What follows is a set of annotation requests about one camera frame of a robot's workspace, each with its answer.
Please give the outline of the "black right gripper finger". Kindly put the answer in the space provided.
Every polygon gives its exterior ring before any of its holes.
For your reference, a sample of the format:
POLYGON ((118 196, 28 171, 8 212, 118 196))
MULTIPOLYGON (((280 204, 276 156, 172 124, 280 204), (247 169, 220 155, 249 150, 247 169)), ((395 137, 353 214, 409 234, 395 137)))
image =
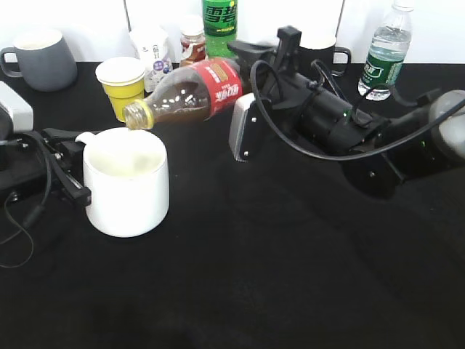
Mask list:
POLYGON ((276 46, 252 44, 241 40, 229 42, 227 48, 233 53, 232 57, 227 58, 227 62, 243 69, 250 68, 257 60, 263 60, 273 66, 277 54, 276 46))

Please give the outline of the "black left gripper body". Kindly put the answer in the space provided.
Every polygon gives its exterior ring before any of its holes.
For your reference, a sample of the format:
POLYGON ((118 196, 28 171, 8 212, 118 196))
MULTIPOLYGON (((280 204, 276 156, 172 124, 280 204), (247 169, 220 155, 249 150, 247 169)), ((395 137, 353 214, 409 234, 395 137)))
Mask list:
POLYGON ((16 193, 24 199, 43 190, 42 204, 52 190, 51 154, 46 131, 1 135, 1 198, 16 193))

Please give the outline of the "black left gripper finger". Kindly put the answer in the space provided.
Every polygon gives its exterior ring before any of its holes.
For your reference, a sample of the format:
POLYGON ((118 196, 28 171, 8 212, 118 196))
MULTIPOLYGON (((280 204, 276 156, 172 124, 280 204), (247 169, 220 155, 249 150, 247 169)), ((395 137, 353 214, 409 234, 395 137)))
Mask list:
POLYGON ((91 204, 91 191, 83 186, 69 172, 65 171, 58 161, 56 154, 50 156, 52 171, 58 182, 61 184, 62 192, 74 204, 80 207, 87 207, 91 204))
POLYGON ((84 131, 46 128, 40 131, 45 149, 54 155, 81 155, 85 145, 76 140, 84 131))

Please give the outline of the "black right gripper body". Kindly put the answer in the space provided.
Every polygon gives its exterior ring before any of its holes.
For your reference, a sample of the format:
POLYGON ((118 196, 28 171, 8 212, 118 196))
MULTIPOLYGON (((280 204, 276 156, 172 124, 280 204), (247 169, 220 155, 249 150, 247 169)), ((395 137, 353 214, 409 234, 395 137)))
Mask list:
POLYGON ((319 155, 373 155, 374 118, 352 109, 324 64, 311 63, 318 81, 298 72, 301 36, 293 26, 279 28, 273 66, 263 60, 254 63, 254 96, 260 113, 281 140, 304 155, 313 152, 297 144, 289 132, 317 147, 319 155))

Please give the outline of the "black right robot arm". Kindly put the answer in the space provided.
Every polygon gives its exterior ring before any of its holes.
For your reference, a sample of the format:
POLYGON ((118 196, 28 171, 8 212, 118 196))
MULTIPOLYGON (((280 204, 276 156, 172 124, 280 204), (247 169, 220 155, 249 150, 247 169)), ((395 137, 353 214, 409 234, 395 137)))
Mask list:
POLYGON ((398 118, 366 113, 351 103, 328 67, 301 46, 301 32, 278 30, 278 44, 234 40, 227 46, 248 74, 251 91, 237 100, 229 144, 249 160, 269 127, 287 146, 321 161, 335 161, 346 179, 374 198, 398 185, 464 165, 464 92, 427 92, 415 100, 390 88, 408 108, 398 118))

